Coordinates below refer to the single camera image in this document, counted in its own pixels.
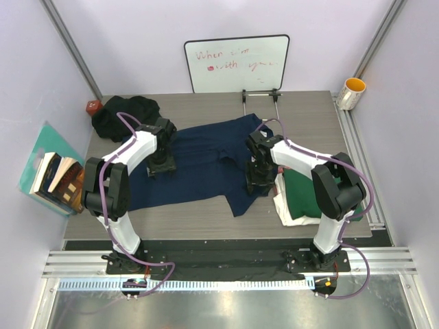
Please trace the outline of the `navy blue t shirt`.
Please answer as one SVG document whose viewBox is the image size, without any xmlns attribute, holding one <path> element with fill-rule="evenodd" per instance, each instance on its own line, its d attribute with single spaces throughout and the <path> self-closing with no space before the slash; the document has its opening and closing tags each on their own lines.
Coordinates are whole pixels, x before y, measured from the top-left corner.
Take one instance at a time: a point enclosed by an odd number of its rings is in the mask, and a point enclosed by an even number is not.
<svg viewBox="0 0 439 329">
<path fill-rule="evenodd" d="M 176 170 L 150 177 L 142 161 L 129 176 L 129 209 L 223 196 L 233 216 L 242 216 L 256 199 L 268 196 L 259 186 L 249 193 L 246 182 L 246 163 L 252 158 L 246 139 L 261 123 L 257 115 L 247 114 L 178 131 L 171 144 Z"/>
</svg>

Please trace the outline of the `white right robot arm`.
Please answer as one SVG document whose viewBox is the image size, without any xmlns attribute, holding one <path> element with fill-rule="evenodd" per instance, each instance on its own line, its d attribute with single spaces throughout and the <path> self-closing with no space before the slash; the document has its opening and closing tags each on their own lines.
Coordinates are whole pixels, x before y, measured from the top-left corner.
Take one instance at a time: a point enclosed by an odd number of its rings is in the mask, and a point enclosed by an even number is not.
<svg viewBox="0 0 439 329">
<path fill-rule="evenodd" d="M 257 187 L 272 188 L 277 166 L 293 169 L 312 181 L 322 214 L 310 245 L 309 260 L 319 271 L 331 268 L 341 250 L 347 221 L 367 196 L 361 172 L 345 153 L 331 156 L 311 151 L 281 135 L 268 138 L 257 130 L 246 139 L 246 146 L 252 155 L 252 160 L 246 163 L 249 194 Z"/>
</svg>

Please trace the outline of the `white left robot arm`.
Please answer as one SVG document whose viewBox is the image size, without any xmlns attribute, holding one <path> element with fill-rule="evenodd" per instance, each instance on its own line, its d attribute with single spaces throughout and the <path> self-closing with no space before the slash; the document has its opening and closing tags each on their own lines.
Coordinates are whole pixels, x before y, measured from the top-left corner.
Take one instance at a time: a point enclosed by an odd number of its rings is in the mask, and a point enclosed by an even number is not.
<svg viewBox="0 0 439 329">
<path fill-rule="evenodd" d="M 89 158 L 84 166 L 82 205 L 107 231 L 112 241 L 113 254 L 130 273 L 139 273 L 149 263 L 143 242 L 134 231 L 129 218 L 131 204 L 130 174 L 142 163 L 147 174 L 174 172 L 176 163 L 171 154 L 171 142 L 176 126 L 165 118 L 158 118 L 154 125 L 140 124 L 133 128 L 127 118 L 134 117 L 118 112 L 118 118 L 127 125 L 132 135 L 113 152 Z"/>
</svg>

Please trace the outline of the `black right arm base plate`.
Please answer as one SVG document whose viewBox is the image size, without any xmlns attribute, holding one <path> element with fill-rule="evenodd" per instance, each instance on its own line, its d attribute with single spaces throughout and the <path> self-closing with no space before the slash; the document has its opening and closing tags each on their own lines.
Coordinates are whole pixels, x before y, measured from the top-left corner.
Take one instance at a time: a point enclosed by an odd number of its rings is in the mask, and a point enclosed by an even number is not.
<svg viewBox="0 0 439 329">
<path fill-rule="evenodd" d="M 289 250 L 283 252 L 282 257 L 288 273 L 347 273 L 351 270 L 347 252 L 340 249 L 323 256 L 308 249 Z"/>
</svg>

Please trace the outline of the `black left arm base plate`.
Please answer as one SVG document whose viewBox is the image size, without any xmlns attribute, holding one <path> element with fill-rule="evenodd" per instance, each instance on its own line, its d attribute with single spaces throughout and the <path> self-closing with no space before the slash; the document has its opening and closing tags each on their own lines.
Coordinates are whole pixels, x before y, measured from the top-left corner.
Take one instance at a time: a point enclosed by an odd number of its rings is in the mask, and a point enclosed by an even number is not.
<svg viewBox="0 0 439 329">
<path fill-rule="evenodd" d="M 101 256 L 102 260 L 106 261 L 106 273 L 111 275 L 116 274 L 150 274 L 150 275 L 165 275 L 168 274 L 171 266 L 151 266 L 138 263 L 127 257 L 125 254 L 112 251 L 109 254 Z"/>
</svg>

